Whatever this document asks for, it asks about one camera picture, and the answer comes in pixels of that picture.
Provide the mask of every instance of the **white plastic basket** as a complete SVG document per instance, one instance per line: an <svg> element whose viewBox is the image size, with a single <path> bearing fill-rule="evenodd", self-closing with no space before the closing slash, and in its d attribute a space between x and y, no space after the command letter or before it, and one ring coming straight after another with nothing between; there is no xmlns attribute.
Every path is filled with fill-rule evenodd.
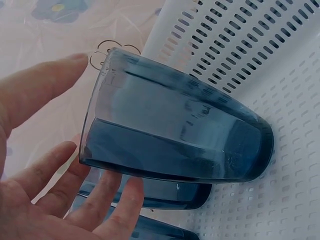
<svg viewBox="0 0 320 240"><path fill-rule="evenodd" d="M320 1L167 0L142 55L228 93L272 124L253 182L195 211L144 211L202 240L320 239Z"/></svg>

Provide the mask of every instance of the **blue glass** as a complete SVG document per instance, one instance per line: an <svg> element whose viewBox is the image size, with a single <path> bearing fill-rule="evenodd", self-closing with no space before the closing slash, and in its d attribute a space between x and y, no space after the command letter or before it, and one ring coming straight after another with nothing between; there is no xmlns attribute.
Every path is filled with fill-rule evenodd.
<svg viewBox="0 0 320 240"><path fill-rule="evenodd" d="M86 198L77 196L72 204L71 212L77 210ZM114 207L110 207L104 220L107 220ZM188 230L171 226L164 222L156 221L144 216L139 216L135 229L131 235L130 240L199 240L198 236Z"/></svg>
<svg viewBox="0 0 320 240"><path fill-rule="evenodd" d="M98 183L103 170L92 167L89 175L80 187L79 194L89 196ZM123 175L118 192L113 199L118 203L129 175ZM186 183L143 178L143 208L166 210L190 210L200 208L208 199L212 185L204 183Z"/></svg>
<svg viewBox="0 0 320 240"><path fill-rule="evenodd" d="M230 96L114 48L88 107L80 162L123 174L199 183L246 182L267 167L270 125Z"/></svg>

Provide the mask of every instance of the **perforated plastic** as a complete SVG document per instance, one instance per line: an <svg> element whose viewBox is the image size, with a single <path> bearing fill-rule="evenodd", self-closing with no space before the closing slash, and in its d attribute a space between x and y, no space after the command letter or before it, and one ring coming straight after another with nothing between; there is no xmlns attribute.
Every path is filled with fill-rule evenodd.
<svg viewBox="0 0 320 240"><path fill-rule="evenodd" d="M167 0L144 57L191 74L272 124L257 180L195 211L143 213L212 239L320 239L320 1Z"/></svg>

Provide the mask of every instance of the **finger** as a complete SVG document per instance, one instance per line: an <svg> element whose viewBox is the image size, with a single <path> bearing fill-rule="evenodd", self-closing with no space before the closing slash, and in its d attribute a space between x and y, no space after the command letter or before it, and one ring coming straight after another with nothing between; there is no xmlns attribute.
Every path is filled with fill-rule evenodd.
<svg viewBox="0 0 320 240"><path fill-rule="evenodd" d="M80 164L76 157L57 183L35 205L49 215L63 218L89 171L90 167Z"/></svg>
<svg viewBox="0 0 320 240"><path fill-rule="evenodd" d="M93 233L102 239L129 239L136 226L143 201L142 179L130 178L112 215L98 226Z"/></svg>
<svg viewBox="0 0 320 240"><path fill-rule="evenodd" d="M59 144L10 180L19 183L31 201L44 189L55 172L72 156L76 147L76 144L70 141Z"/></svg>
<svg viewBox="0 0 320 240"><path fill-rule="evenodd" d="M0 81L0 128L8 138L50 100L71 88L88 64L85 54L40 63Z"/></svg>
<svg viewBox="0 0 320 240"><path fill-rule="evenodd" d="M105 219L120 186L121 177L120 173L106 170L84 204L65 219L75 226L92 232Z"/></svg>

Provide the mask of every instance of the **fingernail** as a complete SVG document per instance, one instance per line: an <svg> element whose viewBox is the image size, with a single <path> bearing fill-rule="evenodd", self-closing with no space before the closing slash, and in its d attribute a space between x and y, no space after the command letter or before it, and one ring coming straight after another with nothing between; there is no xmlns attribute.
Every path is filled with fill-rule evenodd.
<svg viewBox="0 0 320 240"><path fill-rule="evenodd" d="M70 59L70 60L80 60L80 59L84 59L86 58L88 55L85 53L76 53L76 54L72 54L70 56L67 56L66 59Z"/></svg>

